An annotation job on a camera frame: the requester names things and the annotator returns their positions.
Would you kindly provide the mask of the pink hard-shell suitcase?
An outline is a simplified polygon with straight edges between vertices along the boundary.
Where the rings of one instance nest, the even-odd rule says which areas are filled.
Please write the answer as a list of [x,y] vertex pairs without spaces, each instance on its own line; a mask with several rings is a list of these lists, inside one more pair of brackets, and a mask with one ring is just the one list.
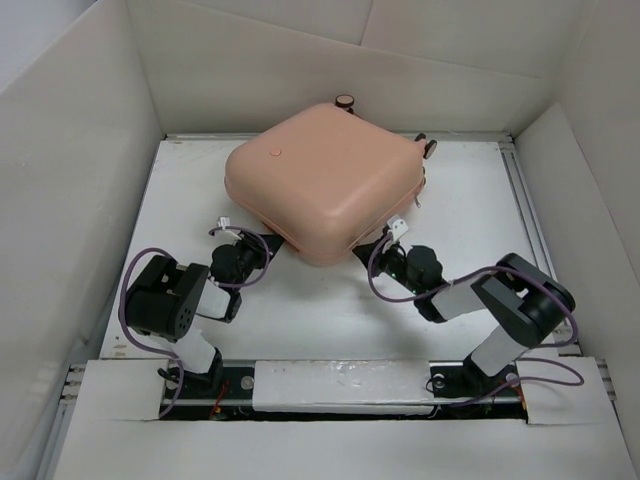
[[228,196],[304,261],[330,266],[403,213],[426,184],[437,143],[410,139],[359,117],[340,95],[311,106],[235,148]]

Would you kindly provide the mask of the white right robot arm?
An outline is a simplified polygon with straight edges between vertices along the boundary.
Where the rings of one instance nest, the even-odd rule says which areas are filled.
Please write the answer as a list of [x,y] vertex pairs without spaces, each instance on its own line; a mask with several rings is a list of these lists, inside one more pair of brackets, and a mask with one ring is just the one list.
[[404,250],[388,234],[353,253],[369,281],[389,276],[409,291],[406,302],[429,322],[443,324],[482,310],[496,321],[496,328],[461,364],[430,368],[427,388],[457,405],[478,403],[520,384],[516,361],[546,347],[546,338],[562,322],[577,325],[573,295],[516,253],[451,281],[445,280],[433,249]]

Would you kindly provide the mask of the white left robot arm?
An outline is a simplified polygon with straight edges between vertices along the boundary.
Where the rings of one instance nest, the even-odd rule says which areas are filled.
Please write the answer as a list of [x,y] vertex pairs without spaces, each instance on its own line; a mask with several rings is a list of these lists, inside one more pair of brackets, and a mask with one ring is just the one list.
[[196,317],[231,322],[242,303],[241,290],[259,282],[284,239],[233,227],[235,239],[215,247],[208,266],[179,264],[168,252],[150,247],[137,253],[121,285],[118,319],[137,348],[170,358],[175,367],[160,375],[201,396],[222,387],[220,351],[192,326]]

